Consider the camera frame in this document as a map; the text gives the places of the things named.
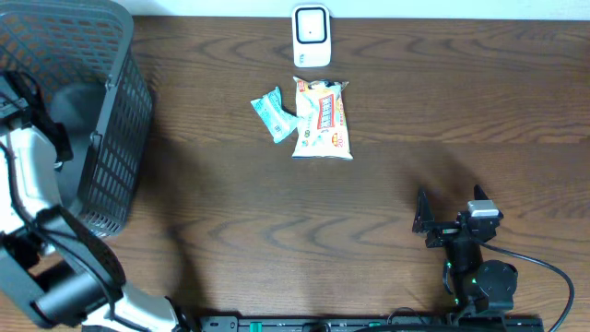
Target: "wooden tabletop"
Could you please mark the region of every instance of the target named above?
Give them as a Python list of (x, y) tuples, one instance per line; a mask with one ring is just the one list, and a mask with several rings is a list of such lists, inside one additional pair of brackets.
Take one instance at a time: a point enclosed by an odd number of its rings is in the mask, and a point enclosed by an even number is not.
[[(443, 312), (444, 250), (411, 232), (424, 186), (437, 219), (481, 184), (505, 219), (490, 243), (576, 286), (563, 331), (590, 326), (590, 22), (333, 19), (332, 62), (298, 69), (290, 20), (135, 18), (156, 107), (131, 218), (108, 244), (136, 286), (196, 313)], [(292, 76), (347, 80), (353, 161), (293, 160), (250, 100)], [(567, 286), (519, 271), (514, 311), (546, 329)], [(34, 329), (0, 298), (0, 322)]]

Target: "snack wrapper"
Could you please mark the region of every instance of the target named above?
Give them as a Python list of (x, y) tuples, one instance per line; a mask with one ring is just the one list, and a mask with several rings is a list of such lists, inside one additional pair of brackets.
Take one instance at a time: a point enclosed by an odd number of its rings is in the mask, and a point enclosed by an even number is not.
[(298, 77), (295, 102), (299, 138), (293, 158), (333, 157), (352, 160), (344, 116), (342, 89), (348, 82), (319, 80), (308, 83)]
[(297, 117), (283, 111), (280, 89), (276, 87), (262, 98), (250, 101), (266, 128), (279, 143), (297, 127)]

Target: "gray plastic basket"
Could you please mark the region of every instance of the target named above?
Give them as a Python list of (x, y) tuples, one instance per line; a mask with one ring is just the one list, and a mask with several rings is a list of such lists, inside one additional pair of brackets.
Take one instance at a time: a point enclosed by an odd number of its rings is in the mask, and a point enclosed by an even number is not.
[(58, 174), (62, 201), (99, 236), (125, 225), (152, 104), (131, 54), (133, 20), (104, 0), (4, 1), (0, 68), (29, 73), (74, 160)]

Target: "blue packet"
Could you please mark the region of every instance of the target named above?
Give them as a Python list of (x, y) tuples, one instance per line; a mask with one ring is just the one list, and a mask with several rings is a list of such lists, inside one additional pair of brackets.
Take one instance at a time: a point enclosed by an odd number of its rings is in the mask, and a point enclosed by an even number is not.
[(250, 101), (275, 143), (279, 143), (297, 128), (296, 116), (283, 111), (280, 89), (276, 87), (262, 98)]

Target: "white background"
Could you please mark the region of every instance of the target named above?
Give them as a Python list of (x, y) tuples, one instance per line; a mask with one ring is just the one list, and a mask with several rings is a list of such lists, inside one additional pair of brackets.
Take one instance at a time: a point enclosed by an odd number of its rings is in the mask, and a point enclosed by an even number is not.
[(286, 18), (323, 4), (334, 18), (508, 18), (590, 20), (590, 0), (114, 0), (133, 15)]

